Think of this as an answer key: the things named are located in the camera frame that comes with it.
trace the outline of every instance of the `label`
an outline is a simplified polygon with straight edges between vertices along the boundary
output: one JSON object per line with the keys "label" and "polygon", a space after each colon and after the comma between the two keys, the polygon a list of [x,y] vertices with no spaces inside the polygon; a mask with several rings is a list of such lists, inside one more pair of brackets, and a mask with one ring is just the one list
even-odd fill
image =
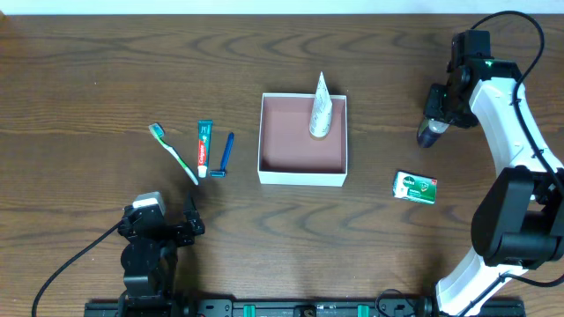
{"label": "label", "polygon": [[417,203],[434,203],[437,193],[437,180],[397,172],[392,191],[396,198]]}
{"label": "label", "polygon": [[311,111],[311,120],[309,122],[309,133],[315,137],[324,137],[329,133],[331,126],[331,117],[333,114],[333,103],[323,72],[319,75],[317,90],[315,91],[314,108]]}
{"label": "label", "polygon": [[204,140],[200,140],[200,145],[197,151],[197,164],[199,166],[204,165],[206,154],[207,153],[205,152],[205,142]]}

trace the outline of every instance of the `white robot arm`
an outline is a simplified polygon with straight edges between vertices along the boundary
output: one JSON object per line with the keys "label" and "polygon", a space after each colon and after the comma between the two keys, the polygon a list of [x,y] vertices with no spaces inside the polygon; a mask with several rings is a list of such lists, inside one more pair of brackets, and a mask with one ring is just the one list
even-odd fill
{"label": "white robot arm", "polygon": [[[550,176],[516,115],[513,91],[521,74],[515,63],[490,56],[485,31],[456,35],[452,50],[449,81],[431,87],[418,141],[429,147],[449,125],[469,128],[479,123],[492,152],[498,179],[472,220],[473,247],[435,286],[440,311],[472,316],[510,280],[503,275],[521,276],[562,257],[564,215],[554,216],[561,196],[552,195]],[[541,136],[524,92],[520,85],[517,98],[523,120],[546,163],[561,177],[563,165]],[[546,205],[542,214],[528,213],[532,199]]]}

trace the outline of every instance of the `soap bar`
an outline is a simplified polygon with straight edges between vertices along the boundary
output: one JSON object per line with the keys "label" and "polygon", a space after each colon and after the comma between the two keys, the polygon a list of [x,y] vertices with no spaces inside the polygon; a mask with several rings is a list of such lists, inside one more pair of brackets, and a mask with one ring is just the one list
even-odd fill
{"label": "soap bar", "polygon": [[416,203],[434,203],[437,194],[437,180],[397,172],[392,189],[396,198],[407,199]]}

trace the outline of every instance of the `wooden table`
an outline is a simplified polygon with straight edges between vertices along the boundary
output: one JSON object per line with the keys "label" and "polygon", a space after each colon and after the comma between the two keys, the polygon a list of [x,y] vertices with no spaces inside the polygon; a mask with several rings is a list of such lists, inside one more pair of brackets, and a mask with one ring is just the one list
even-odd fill
{"label": "wooden table", "polygon": [[[429,293],[471,245],[471,217],[495,179],[480,128],[451,128],[431,149],[415,131],[429,86],[446,80],[449,43],[479,16],[9,17],[0,31],[0,314],[28,316],[45,280],[158,190],[172,214],[196,196],[207,226],[180,252],[182,288],[248,298]],[[538,17],[545,56],[527,79],[545,140],[564,159],[564,24]],[[517,18],[487,24],[493,54],[522,70],[538,40]],[[349,100],[349,174],[342,188],[261,186],[263,92],[312,92],[323,71]],[[228,132],[223,180],[196,188],[151,137],[194,166],[197,120],[213,119],[211,166]],[[397,169],[438,179],[437,204],[391,197]],[[66,269],[40,316],[79,316],[124,290],[112,234]],[[562,262],[527,276],[552,280]],[[517,282],[529,316],[562,315],[564,287]]]}

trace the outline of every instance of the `black cable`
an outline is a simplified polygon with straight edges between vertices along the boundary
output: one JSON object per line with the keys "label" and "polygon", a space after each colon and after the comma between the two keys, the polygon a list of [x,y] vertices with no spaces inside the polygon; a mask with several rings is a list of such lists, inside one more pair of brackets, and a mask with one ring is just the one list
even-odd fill
{"label": "black cable", "polygon": [[482,291],[481,294],[479,294],[478,297],[476,297],[476,299],[471,300],[470,304],[462,311],[460,312],[457,317],[462,317],[464,315],[466,315],[466,313],[470,312],[470,310],[476,305],[478,304],[480,301],[482,301],[482,299],[484,299],[487,294],[489,294],[490,292],[492,292],[494,290],[494,288],[501,282],[503,282],[505,278],[502,276],[499,276],[498,278],[495,279],[495,281],[493,281],[493,283],[491,283],[489,286],[487,286],[487,288]]}
{"label": "black cable", "polygon": [[562,283],[564,283],[564,275],[558,277],[557,279],[553,280],[552,282],[538,282],[538,281],[533,281],[529,278],[525,278],[522,276],[516,276],[513,274],[509,274],[509,273],[505,273],[502,275],[503,277],[507,277],[507,278],[513,278],[521,283],[525,283],[531,286],[536,286],[536,287],[554,287],[554,286],[558,286]]}
{"label": "black cable", "polygon": [[381,292],[380,295],[378,295],[378,297],[376,298],[376,302],[375,302],[376,310],[378,311],[378,313],[381,313],[384,317],[390,317],[388,314],[383,312],[382,309],[380,309],[380,298],[382,297],[383,294],[390,292],[390,291],[396,292],[399,295],[401,295],[404,298],[405,302],[413,309],[413,313],[410,313],[410,314],[406,315],[405,317],[411,317],[411,316],[415,315],[415,306],[407,299],[407,297],[401,291],[398,291],[396,289],[387,289],[387,290],[384,290],[383,292]]}
{"label": "black cable", "polygon": [[538,161],[540,161],[540,164],[545,168],[546,172],[553,179],[554,186],[556,186],[556,188],[558,189],[560,194],[564,196],[564,185],[562,185],[562,182],[560,181],[560,179],[558,178],[558,176],[556,175],[554,170],[551,168],[551,166],[548,164],[548,162],[546,162],[546,159],[543,157],[542,151],[538,148],[537,143],[535,143],[535,140],[532,137],[532,134],[529,131],[529,128],[527,128],[527,124],[525,123],[525,120],[523,118],[523,114],[521,113],[521,108],[519,107],[519,101],[521,101],[521,100],[519,100],[517,98],[517,92],[519,90],[519,87],[521,86],[521,84],[523,83],[525,78],[529,75],[531,70],[535,67],[535,65],[537,65],[537,62],[540,59],[540,56],[543,55],[543,51],[545,50],[545,33],[543,32],[543,29],[540,26],[540,24],[534,18],[532,18],[528,14],[525,14],[525,13],[522,13],[522,12],[519,12],[519,11],[501,11],[501,12],[494,13],[494,14],[489,15],[489,16],[481,19],[480,21],[478,21],[474,26],[472,26],[471,29],[473,30],[476,27],[478,27],[479,25],[481,25],[482,23],[488,21],[489,19],[499,17],[501,15],[516,15],[516,16],[519,16],[521,18],[525,18],[526,20],[531,22],[535,26],[535,28],[537,29],[538,38],[540,40],[540,45],[539,45],[539,48],[538,48],[537,56],[532,61],[529,68],[517,80],[517,83],[515,84],[515,87],[513,88],[513,95],[511,96],[512,97],[511,103],[513,104],[513,107],[515,109],[517,120],[519,121],[519,124],[521,125],[521,129],[523,130],[523,133],[527,137],[527,140],[529,141],[529,144],[531,145],[531,148],[532,148],[533,152],[535,153],[535,156],[537,157]]}
{"label": "black cable", "polygon": [[43,295],[43,292],[45,292],[45,290],[49,287],[49,285],[55,280],[55,278],[57,276],[59,276],[59,274],[61,274],[61,272],[64,271],[64,269],[68,268],[69,265],[71,265],[74,261],[76,261],[79,257],[81,257],[82,255],[84,255],[86,252],[90,251],[90,249],[92,249],[93,247],[96,247],[97,244],[99,244],[102,240],[104,240],[108,235],[110,235],[113,231],[115,231],[115,229],[117,229],[120,225],[122,225],[122,221],[118,222],[117,224],[115,224],[113,227],[111,227],[108,231],[106,231],[106,233],[102,234],[98,239],[96,239],[93,243],[90,244],[90,246],[85,247],[82,251],[78,252],[77,255],[73,256],[70,260],[68,260],[65,264],[63,264],[63,266],[61,266],[55,273],[53,273],[53,275],[47,280],[47,282],[45,282],[45,284],[41,287],[41,289],[39,290],[39,292],[37,293],[37,295],[35,296],[35,299],[33,300],[33,306],[32,306],[32,317],[36,317],[37,316],[37,305],[39,305],[39,300],[41,299],[41,296]]}

